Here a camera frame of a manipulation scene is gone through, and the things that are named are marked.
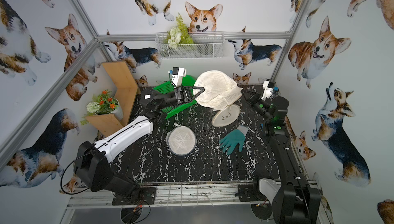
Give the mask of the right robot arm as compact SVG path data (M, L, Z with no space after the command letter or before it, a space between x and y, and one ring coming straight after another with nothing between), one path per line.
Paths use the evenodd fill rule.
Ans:
M289 101L281 96L264 100L259 93L247 90L241 93L262 118L262 130L278 165L280 184L268 178L257 180L259 192L271 203L274 221L277 224L315 224L321 194L310 186L291 149L291 137L285 124Z

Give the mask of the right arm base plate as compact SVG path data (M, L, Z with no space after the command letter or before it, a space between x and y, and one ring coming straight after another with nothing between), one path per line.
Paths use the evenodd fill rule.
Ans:
M253 185L238 185L235 197L239 199L240 202L255 202L255 201L265 201L266 197L261 194L256 187Z

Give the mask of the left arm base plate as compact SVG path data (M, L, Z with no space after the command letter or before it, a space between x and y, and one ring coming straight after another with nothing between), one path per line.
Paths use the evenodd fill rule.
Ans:
M138 203L147 203L153 205L157 195L156 187L141 187L134 191L130 196L115 194L112 200L113 206L137 205Z

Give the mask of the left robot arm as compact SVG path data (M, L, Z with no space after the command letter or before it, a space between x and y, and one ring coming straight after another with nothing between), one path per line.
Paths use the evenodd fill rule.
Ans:
M162 94L152 88L143 90L140 105L144 111L130 124L112 135L91 144L79 146L74 173L92 191L108 190L118 195L137 198L140 186L133 179L118 176L110 163L123 150L141 137L153 131L155 120L165 119L163 109L193 102L205 89L199 86L174 87L170 93Z

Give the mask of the cream mesh laundry bag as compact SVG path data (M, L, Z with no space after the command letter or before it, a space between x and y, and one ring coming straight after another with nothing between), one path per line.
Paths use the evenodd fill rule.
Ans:
M197 78L194 86L205 88L205 92L196 98L197 103L217 111L212 119L213 126L228 126L238 119L241 109L235 102L242 93L232 78L221 71L207 71Z

